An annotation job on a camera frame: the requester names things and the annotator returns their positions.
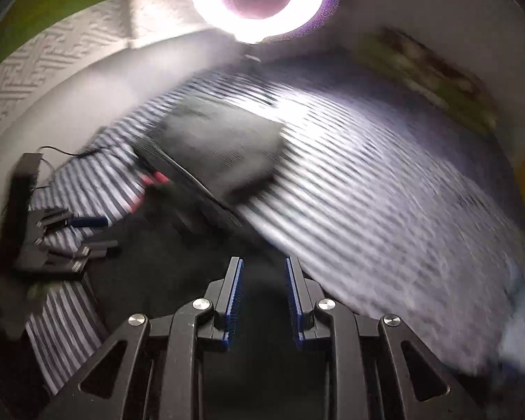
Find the black garment with red loops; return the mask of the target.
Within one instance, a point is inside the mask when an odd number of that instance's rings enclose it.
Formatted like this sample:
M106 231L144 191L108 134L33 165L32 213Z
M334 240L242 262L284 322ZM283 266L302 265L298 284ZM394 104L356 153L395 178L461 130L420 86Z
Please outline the black garment with red loops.
M285 298L284 254L234 210L175 182L149 185L133 212L85 242L109 245L86 270L108 331L133 313L175 312L224 278L233 257L244 262L242 311Z

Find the blue striped quilt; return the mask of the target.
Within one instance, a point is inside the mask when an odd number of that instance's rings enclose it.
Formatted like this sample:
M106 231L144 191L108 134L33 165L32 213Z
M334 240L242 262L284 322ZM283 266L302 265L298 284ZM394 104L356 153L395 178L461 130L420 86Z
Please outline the blue striped quilt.
M340 58L269 64L261 79L193 77L103 129L32 207L120 220L144 190L132 142L193 95L283 125L273 180L239 208L262 237L356 311L400 314L455 369L501 363L508 263L525 271L525 205L508 160L495 139Z

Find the grey folded trousers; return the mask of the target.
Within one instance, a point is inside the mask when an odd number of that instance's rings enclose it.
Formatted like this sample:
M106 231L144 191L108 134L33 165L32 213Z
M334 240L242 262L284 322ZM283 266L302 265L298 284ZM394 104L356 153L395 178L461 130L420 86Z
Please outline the grey folded trousers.
M223 100L180 100L132 142L141 161L174 183L220 203L243 203L272 179L284 126Z

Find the light blue clothes pile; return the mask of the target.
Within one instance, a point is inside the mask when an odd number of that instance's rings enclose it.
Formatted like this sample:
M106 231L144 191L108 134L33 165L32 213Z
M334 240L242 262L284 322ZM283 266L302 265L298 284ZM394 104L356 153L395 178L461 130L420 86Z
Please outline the light blue clothes pile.
M511 313L498 346L498 360L525 376L525 271L513 262L507 268L505 294Z

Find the green patterned folded blanket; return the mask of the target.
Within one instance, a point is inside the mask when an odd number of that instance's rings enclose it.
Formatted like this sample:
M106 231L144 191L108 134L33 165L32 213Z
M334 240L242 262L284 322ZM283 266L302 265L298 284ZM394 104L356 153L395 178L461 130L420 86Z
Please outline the green patterned folded blanket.
M468 129L489 135L498 116L485 84L397 28L362 35L356 58L378 73L405 84Z

